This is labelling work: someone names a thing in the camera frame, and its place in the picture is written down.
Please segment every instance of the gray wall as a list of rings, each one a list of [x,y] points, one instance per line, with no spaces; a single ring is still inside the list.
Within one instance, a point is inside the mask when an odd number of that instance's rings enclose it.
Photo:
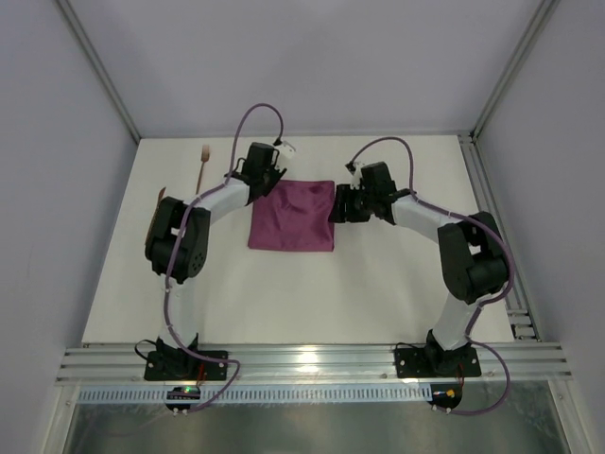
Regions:
[[[145,137],[469,131],[539,0],[72,0]],[[258,114],[250,133],[269,133]]]
[[[600,426],[604,131],[605,7],[562,1],[480,145],[544,332],[561,340]]]
[[[53,3],[0,9],[0,440],[24,454],[80,339],[135,146]]]

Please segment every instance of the white table surface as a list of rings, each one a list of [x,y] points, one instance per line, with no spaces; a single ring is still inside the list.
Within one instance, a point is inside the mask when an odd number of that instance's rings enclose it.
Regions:
[[[347,183],[344,167],[372,137],[287,137],[298,150],[285,178]],[[238,156],[251,141],[242,138]],[[477,211],[456,136],[410,136],[421,197],[462,213]],[[202,189],[227,170],[232,138],[141,142],[105,259],[84,342],[154,339],[162,323],[162,281],[145,259],[145,237],[158,191],[194,195],[201,146],[211,158]],[[370,148],[361,161],[386,161],[399,188],[408,163],[397,143]],[[251,206],[214,224],[208,258],[196,278],[200,341],[210,343],[379,343],[424,341],[447,289],[438,247],[424,237],[372,219],[337,224],[332,253],[248,249]],[[473,333],[478,341],[513,341],[504,304],[491,305]]]

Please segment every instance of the purple cloth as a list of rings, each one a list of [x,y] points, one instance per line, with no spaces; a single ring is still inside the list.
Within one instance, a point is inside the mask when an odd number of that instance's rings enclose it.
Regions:
[[[334,182],[280,180],[254,202],[248,247],[265,251],[331,252]]]

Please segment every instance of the metal frame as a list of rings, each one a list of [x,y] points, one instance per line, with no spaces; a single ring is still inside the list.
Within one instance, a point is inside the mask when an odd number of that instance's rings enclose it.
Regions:
[[[201,404],[216,395],[222,385],[204,384],[192,404]],[[168,402],[172,386],[103,385],[87,386],[78,395],[80,405],[152,405]],[[428,402],[430,383],[364,383],[310,385],[241,385],[230,387],[218,399],[220,405],[341,404],[360,402]]]
[[[507,61],[504,71],[493,87],[492,93],[490,94],[490,97],[485,103],[485,106],[483,107],[483,110],[475,123],[475,128],[471,133],[474,139],[481,135],[488,122],[492,118],[492,115],[500,105],[504,94],[508,91],[510,85],[517,77],[517,74],[525,63],[527,56],[531,52],[531,49],[533,49],[533,46],[538,41],[542,31],[550,20],[552,13],[557,8],[559,1],[560,0],[542,0],[538,8],[536,8],[533,16],[527,24],[521,40],[519,40],[519,43],[512,52],[509,61]]]
[[[571,372],[556,342],[504,342],[491,344],[507,362],[514,380],[570,379]],[[134,354],[134,345],[89,345],[65,353],[59,385],[125,385],[143,382],[144,362]],[[451,378],[397,378],[393,346],[351,345],[202,345],[202,349],[228,350],[242,363],[237,385],[308,385],[439,383]],[[142,353],[151,347],[140,348]],[[502,381],[501,365],[487,350],[478,349],[483,376],[467,381]],[[194,384],[187,381],[157,382],[158,385]]]
[[[572,453],[601,453],[603,446],[575,381],[550,381],[550,391]]]
[[[517,341],[540,341],[526,309],[509,309],[507,312],[512,335]]]
[[[88,61],[88,63],[90,63],[93,72],[95,73],[96,77],[98,78],[98,81],[105,90],[105,93],[107,93],[110,102],[117,111],[117,114],[120,116],[120,119],[124,123],[124,126],[126,126],[126,129],[129,130],[132,140],[134,140],[134,142],[138,144],[139,142],[141,142],[141,134],[137,130],[136,125],[134,124],[134,120],[132,120],[128,109],[124,105],[124,101],[122,101],[122,98],[117,93],[117,90],[113,85],[112,79],[110,78],[107,70],[105,69],[103,61],[101,61],[98,54],[96,53],[95,47],[93,46],[93,43],[91,43],[91,40],[88,38],[86,30],[84,30],[82,23],[79,21],[78,15],[74,11],[74,8],[72,7],[69,0],[55,0],[55,5],[59,9],[60,14],[62,15],[65,21],[65,24],[76,39],[79,48],[84,53],[86,60]]]
[[[44,441],[43,454],[63,452],[76,408],[76,402],[78,401],[78,395],[79,386],[64,386],[60,388],[55,413],[50,421],[46,440]]]
[[[486,210],[493,214],[500,233],[505,242],[512,248],[513,255],[515,252],[514,242],[510,241],[510,237],[507,235],[506,222],[502,218],[501,211],[498,208],[498,203],[494,197],[492,187],[490,185],[490,177],[486,170],[481,157],[481,152],[476,141],[470,136],[459,136],[458,141],[460,143],[460,149],[462,156],[464,157],[464,163],[469,174],[471,181],[471,187],[475,193],[475,200],[477,207],[480,210]],[[507,309],[509,312],[517,311],[518,315],[527,315],[530,318],[530,326],[534,331],[533,337],[536,340],[540,339],[540,320],[536,317],[536,312],[527,297],[527,291],[525,282],[527,281],[526,275],[523,273],[522,267],[517,266],[517,278],[515,285],[512,288],[510,296],[506,300]],[[532,337],[529,331],[524,330],[524,334],[520,334],[524,338]]]

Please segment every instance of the black bracket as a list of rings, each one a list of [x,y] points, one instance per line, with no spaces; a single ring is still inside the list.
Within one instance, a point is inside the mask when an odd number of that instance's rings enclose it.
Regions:
[[[233,177],[250,188],[248,203],[267,196],[284,176],[285,169],[278,170],[276,167],[278,156],[279,150],[275,147],[252,142],[246,159],[240,159],[243,161],[242,168],[239,172],[236,169]]]
[[[451,374],[435,372],[424,348],[397,347],[393,355],[397,378],[457,378],[456,370]],[[468,354],[460,358],[458,364],[461,365],[461,372],[465,377],[481,376],[481,366],[475,348],[470,347]]]
[[[350,184],[338,184],[334,206],[328,221],[336,224],[344,222],[368,222],[372,212],[362,205],[361,191],[352,189]]]
[[[145,257],[158,274],[166,273],[170,255],[177,241],[173,230],[178,230],[181,226],[186,208],[182,201],[166,197],[160,201],[153,215],[145,243]],[[194,208],[189,214],[185,234],[170,276],[179,284],[189,277],[197,276],[206,261],[210,216],[210,212],[204,208]]]
[[[225,350],[198,350],[198,338],[188,347],[202,356],[228,359]],[[224,381],[227,379],[227,363],[203,361],[187,355],[182,349],[170,347],[161,339],[156,341],[156,350],[147,355],[144,379],[146,381],[197,381],[203,366],[204,381]]]

